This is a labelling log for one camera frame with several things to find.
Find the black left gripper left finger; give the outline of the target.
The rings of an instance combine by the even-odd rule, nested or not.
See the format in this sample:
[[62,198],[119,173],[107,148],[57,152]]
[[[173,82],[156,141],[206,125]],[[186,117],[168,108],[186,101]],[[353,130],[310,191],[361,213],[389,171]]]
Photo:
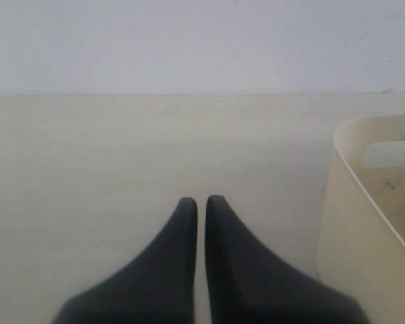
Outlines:
[[67,300],[54,323],[193,323],[197,231],[195,200],[179,199],[133,261]]

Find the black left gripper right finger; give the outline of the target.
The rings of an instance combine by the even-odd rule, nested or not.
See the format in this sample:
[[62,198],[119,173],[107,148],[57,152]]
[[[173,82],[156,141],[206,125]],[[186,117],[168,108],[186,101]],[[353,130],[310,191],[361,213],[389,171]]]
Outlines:
[[213,323],[366,323],[355,299],[271,252],[224,196],[207,199],[205,266]]

